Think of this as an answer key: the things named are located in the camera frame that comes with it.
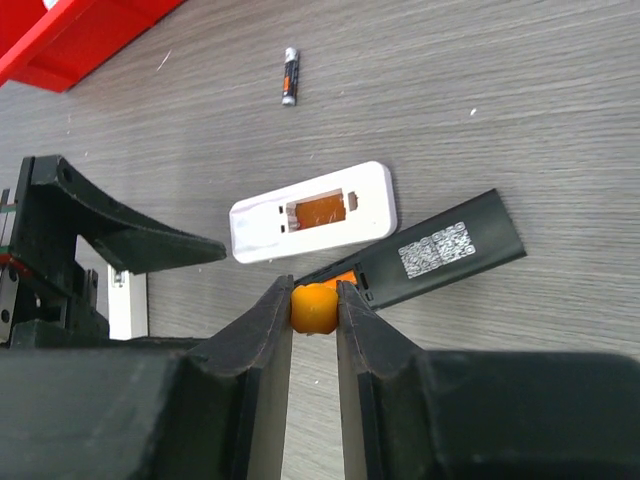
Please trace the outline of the black remote control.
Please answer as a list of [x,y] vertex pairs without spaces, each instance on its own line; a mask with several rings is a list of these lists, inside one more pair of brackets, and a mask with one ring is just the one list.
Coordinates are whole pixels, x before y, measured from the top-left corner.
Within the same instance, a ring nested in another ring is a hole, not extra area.
[[296,285],[353,283],[376,311],[526,256],[497,190],[322,267]]

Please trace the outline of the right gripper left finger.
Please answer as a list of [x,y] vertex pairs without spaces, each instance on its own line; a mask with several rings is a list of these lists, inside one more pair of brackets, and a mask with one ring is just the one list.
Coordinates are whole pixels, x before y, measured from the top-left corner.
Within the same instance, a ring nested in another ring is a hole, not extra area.
[[1,354],[5,479],[277,479],[293,280],[207,339],[107,340],[35,320]]

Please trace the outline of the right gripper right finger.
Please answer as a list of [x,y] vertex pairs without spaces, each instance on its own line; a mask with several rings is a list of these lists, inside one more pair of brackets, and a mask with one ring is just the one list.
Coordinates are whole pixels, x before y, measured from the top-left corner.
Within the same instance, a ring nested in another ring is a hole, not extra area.
[[617,354],[426,350],[338,286],[349,479],[635,479],[639,365]]

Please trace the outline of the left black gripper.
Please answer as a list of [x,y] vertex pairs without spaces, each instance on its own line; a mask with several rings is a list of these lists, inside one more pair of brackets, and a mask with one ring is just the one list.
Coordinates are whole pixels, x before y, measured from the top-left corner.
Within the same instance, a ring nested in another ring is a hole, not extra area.
[[225,246],[118,202],[63,156],[26,157],[15,197],[1,195],[1,346],[95,346],[99,276],[76,260],[82,237],[117,270],[143,274],[226,258]]

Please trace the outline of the orange handled screwdriver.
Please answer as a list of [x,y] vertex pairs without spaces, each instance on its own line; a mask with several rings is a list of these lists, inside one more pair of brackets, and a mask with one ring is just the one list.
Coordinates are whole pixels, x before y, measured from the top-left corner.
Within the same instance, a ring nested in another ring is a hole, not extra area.
[[338,294],[324,284],[296,287],[291,294],[292,328],[300,334],[331,334],[338,326]]

